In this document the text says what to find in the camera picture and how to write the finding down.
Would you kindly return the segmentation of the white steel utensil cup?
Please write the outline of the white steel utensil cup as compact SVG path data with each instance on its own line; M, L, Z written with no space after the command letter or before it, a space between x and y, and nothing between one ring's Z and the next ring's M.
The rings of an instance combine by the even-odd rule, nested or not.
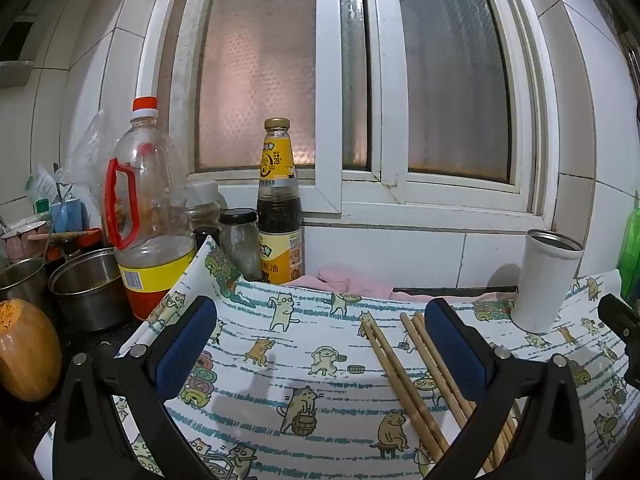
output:
M511 320L527 333L552 327L584 253L582 245L562 234L532 229L526 233L518 296Z

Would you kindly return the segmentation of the black lid glass jar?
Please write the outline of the black lid glass jar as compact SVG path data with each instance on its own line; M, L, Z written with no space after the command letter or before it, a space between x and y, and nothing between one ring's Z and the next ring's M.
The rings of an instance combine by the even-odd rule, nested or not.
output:
M220 246L247 281L262 279L257 212L250 208L224 210L219 217Z

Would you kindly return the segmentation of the blue cup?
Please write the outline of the blue cup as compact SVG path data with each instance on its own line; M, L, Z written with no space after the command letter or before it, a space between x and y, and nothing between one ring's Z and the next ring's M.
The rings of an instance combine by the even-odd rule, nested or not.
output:
M53 204L50 209L53 232L82 231L84 229L84 212L84 204L79 198Z

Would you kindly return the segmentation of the small steel pot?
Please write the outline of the small steel pot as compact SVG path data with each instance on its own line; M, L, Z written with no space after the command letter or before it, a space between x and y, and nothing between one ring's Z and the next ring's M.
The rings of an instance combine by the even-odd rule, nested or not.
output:
M0 274L0 298L21 299L42 307L42 294L47 287L46 263L43 258L28 258L7 266Z

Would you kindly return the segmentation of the clear plastic bag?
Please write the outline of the clear plastic bag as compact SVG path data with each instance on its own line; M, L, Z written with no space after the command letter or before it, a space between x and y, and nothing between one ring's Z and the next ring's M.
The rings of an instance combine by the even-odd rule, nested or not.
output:
M96 206L103 209L106 166L118 137L108 110L99 110L54 178L58 184L84 188Z

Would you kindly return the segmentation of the white frame frosted window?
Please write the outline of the white frame frosted window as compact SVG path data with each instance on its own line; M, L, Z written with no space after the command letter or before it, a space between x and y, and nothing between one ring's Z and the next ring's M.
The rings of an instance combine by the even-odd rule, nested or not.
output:
M156 0L140 91L190 176L257 197L288 118L312 226L550 226L559 133L532 0Z

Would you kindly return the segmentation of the orange pumpkin piece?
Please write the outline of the orange pumpkin piece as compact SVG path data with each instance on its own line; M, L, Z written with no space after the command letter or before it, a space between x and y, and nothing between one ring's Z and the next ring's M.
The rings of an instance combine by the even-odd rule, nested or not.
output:
M62 351L51 321L21 299L1 301L1 383L26 402L54 389L61 374Z

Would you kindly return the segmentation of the large clear oil bottle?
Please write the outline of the large clear oil bottle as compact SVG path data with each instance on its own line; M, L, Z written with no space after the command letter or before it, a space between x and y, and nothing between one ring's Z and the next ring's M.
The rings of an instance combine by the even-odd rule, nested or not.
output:
M195 256L186 170L158 124L158 99L132 102L129 129L106 163L103 212L132 313L144 320Z

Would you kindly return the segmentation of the green dish soap bottle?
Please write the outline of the green dish soap bottle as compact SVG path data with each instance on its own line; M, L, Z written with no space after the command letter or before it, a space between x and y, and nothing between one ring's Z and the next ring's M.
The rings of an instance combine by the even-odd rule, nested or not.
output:
M639 281L639 232L640 210L639 208L634 208L627 220L623 246L620 251L620 261L617 266L622 280L620 296L631 306L634 305L634 297L636 296Z

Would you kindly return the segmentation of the white lid spice jar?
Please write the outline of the white lid spice jar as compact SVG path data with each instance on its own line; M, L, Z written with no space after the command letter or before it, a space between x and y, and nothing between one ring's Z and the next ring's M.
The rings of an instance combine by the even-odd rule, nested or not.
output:
M186 215L193 231L219 228L219 199L215 181L190 181L186 184Z

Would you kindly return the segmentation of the pink cloth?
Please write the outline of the pink cloth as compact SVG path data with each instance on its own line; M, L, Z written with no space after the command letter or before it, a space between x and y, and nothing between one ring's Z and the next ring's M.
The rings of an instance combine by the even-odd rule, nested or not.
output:
M432 298L442 297L452 301L475 301L514 299L515 292L473 292L472 290L453 290L452 292L404 292L395 290L392 285L386 284L378 278L371 278L367 274L358 273L346 268L334 266L325 268L318 275L305 274L292 282L285 283L286 287L301 287L322 292L335 292L336 294L351 294L363 298L394 300L403 302L428 301Z

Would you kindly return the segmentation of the cat pattern table cloth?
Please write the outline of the cat pattern table cloth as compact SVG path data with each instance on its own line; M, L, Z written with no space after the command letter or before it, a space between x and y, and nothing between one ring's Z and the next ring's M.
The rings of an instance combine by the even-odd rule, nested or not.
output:
M513 298L454 298L461 321L514 356L565 356L586 438L586 471L611 459L638 415L639 393L624 382L623 341L598 318L598 301L620 289L614 272L577 280L548 333L510 319ZM459 427L445 393L404 325L425 300L374 299L317 286L245 281L206 243L174 288L130 337L152 344L199 296L218 321L186 382L166 404L196 454L221 479L419 479L433 467L363 325L382 330L447 440Z

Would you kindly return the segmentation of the yellow label sauce bottle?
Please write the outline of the yellow label sauce bottle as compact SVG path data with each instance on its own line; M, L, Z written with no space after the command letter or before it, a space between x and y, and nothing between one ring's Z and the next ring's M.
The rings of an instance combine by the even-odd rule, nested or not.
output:
M285 117L265 120L257 197L262 279L284 284L304 273L302 202Z

